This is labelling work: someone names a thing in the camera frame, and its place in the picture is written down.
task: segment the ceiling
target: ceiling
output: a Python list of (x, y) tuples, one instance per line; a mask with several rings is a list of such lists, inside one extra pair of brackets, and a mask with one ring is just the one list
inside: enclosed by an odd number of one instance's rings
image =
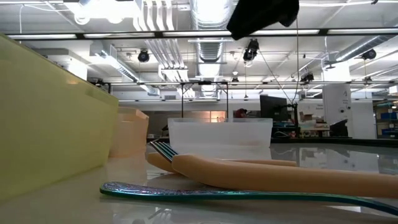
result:
[[(125, 19), (119, 24), (111, 24), (106, 19), (92, 19), (89, 23), (79, 26), (75, 23), (73, 13), (63, 11), (67, 8), (62, 3), (52, 4), (51, 7), (46, 3), (31, 4), (45, 10), (38, 10), (30, 6), (21, 4), (1, 4), (0, 0), (0, 32), (5, 34), (28, 34), (28, 33), (68, 33), (68, 32), (132, 32), (136, 31), (132, 25), (132, 19)], [(310, 4), (329, 4), (356, 1), (300, 1)], [(177, 30), (192, 29), (191, 12), (188, 0), (172, 1), (173, 4), (173, 23)], [(340, 28), (340, 27), (388, 27), (390, 21), (396, 20), (396, 11), (398, 4), (377, 3), (376, 5), (361, 4), (355, 6), (335, 6), (335, 7), (301, 7), (298, 15), (298, 24), (292, 24), (291, 28)], [(275, 24), (267, 29), (285, 29), (280, 24)], [(221, 65), (219, 80), (230, 81), (234, 76), (233, 71), (238, 72), (237, 77), (241, 81), (261, 82), (274, 80), (273, 75), (278, 81), (291, 81), (292, 75), (297, 73), (298, 68), (311, 61), (311, 58), (327, 52), (339, 52), (350, 45), (353, 45), (361, 36), (330, 36), (330, 37), (261, 37), (258, 38), (261, 53), (253, 61), (251, 67), (243, 64), (242, 52), (247, 47), (250, 39), (243, 38), (235, 42), (227, 42), (223, 52), (224, 64)], [(195, 53), (195, 44), (189, 43), (188, 39), (177, 39), (180, 52), (185, 65), (188, 67), (188, 77), (195, 78), (197, 72), (197, 55)], [(62, 41), (27, 41), (23, 42), (34, 49), (53, 49), (65, 48), (78, 54), (89, 63), (88, 76), (100, 77), (111, 80), (111, 82), (121, 82), (122, 78), (118, 71), (113, 67), (98, 63), (96, 57), (90, 56), (90, 45), (92, 40), (62, 40)], [(137, 59), (140, 49), (147, 48), (145, 40), (102, 40), (102, 45), (113, 45), (118, 50), (118, 59), (125, 62), (131, 70), (137, 72), (139, 76), (145, 78), (147, 82), (160, 82), (158, 76), (158, 65), (154, 57), (151, 57), (147, 63), (140, 63)], [(381, 45), (375, 46), (377, 57), (374, 61), (367, 61), (366, 71), (363, 67), (363, 60), (351, 59), (350, 73), (351, 79), (361, 78), (365, 74), (378, 72), (398, 64), (398, 54), (391, 52), (398, 51), (398, 38), (395, 37)], [(272, 72), (264, 63), (262, 54), (269, 64)], [(316, 80), (321, 80), (322, 67), (320, 61), (312, 63), (308, 68), (313, 72)], [(387, 73), (377, 77), (375, 80), (394, 80), (398, 79), (398, 72)], [(266, 89), (276, 88), (277, 86), (260, 87), (256, 85), (231, 86), (232, 89), (247, 88), (251, 91), (255, 88)], [(353, 88), (362, 88), (363, 85), (353, 86)], [(378, 85), (374, 91), (383, 91), (389, 85)], [(289, 85), (285, 88), (295, 88), (295, 85)], [(115, 87), (114, 91), (143, 91), (138, 86)]]

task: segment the clear plastic box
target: clear plastic box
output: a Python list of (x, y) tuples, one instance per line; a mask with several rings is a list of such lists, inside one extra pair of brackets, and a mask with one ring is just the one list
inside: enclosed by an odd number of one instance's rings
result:
[(271, 159), (272, 119), (169, 118), (170, 144), (181, 154), (219, 159)]

